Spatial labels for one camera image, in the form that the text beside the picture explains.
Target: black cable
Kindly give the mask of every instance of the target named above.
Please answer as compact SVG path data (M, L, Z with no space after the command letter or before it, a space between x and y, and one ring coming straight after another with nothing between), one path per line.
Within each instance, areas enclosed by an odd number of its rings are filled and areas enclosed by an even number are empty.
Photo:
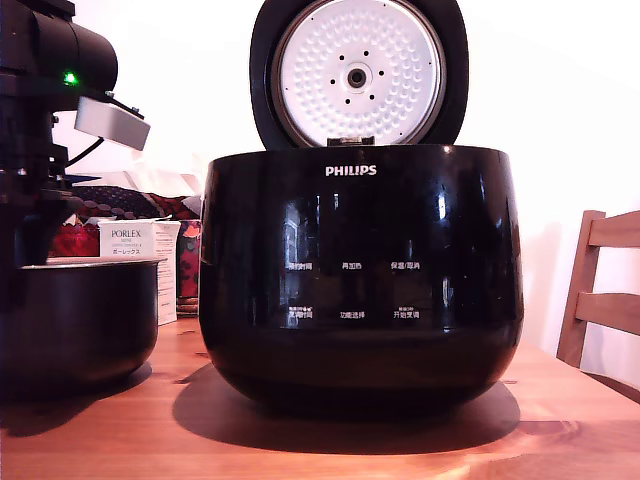
M93 152L96 148L98 148L103 143L104 143L104 138L102 138L102 137L98 138L98 140L96 140L96 142L93 145L91 145L89 148L87 148L84 152L79 154L73 160L69 160L69 163L67 163L67 167L70 167L71 165L75 165L76 163L78 163L84 157L89 155L91 152Z

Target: coffee grinder box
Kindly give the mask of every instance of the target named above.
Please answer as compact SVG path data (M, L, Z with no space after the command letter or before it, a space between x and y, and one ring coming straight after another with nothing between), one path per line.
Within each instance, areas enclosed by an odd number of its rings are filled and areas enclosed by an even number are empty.
M100 256L160 257L158 324L177 320L176 244L180 222L165 220L105 220L100 227Z

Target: metal bracket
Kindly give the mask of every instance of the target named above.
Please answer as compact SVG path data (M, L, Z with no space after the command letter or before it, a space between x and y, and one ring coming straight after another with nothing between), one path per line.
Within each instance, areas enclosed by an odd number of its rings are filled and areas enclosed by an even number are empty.
M375 145L376 137L341 137L327 138L327 147L353 147L362 145Z

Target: wooden chair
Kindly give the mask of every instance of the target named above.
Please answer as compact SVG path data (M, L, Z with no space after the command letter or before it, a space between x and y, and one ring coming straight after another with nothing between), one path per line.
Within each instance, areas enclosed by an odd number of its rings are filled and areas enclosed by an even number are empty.
M584 212L557 354L576 368L582 360L587 323L640 335L640 295L593 293L600 247L640 248L640 211L610 218L603 212ZM589 375L640 403L638 390L601 375Z

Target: white inner lid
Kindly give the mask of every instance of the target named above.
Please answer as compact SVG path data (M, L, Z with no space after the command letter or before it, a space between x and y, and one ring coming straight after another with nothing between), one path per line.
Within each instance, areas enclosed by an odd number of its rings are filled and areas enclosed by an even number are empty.
M428 20L403 0L319 0L290 25L272 86L300 146L328 138L417 143L432 126L446 80Z

